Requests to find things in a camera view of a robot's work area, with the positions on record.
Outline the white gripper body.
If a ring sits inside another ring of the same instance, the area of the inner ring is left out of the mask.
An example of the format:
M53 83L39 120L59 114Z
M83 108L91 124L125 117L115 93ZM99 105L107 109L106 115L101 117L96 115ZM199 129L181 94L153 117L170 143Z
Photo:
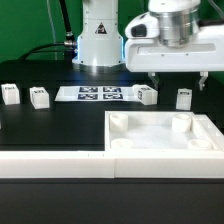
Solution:
M166 47L157 39L129 39L126 67L131 72L224 71L224 26L202 27L184 47Z

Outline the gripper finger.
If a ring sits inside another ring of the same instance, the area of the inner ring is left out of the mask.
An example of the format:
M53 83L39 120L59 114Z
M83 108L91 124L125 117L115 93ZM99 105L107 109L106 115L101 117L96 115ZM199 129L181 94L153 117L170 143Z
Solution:
M159 88L160 78L159 76L154 72L149 72L148 77L150 78L151 82L153 83L153 86L155 89Z
M203 72L200 73L200 80L199 80L199 83L198 83L200 90L204 89L205 81L207 80L208 76L209 76L209 73L207 71L203 71Z

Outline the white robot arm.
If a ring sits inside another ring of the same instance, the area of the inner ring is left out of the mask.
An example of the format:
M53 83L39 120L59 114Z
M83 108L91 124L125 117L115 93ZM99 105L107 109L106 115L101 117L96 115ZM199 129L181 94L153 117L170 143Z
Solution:
M148 11L118 32L118 0L83 0L83 31L74 65L96 73L125 66L155 78L162 72L224 71L224 11L199 18L201 0L149 0Z

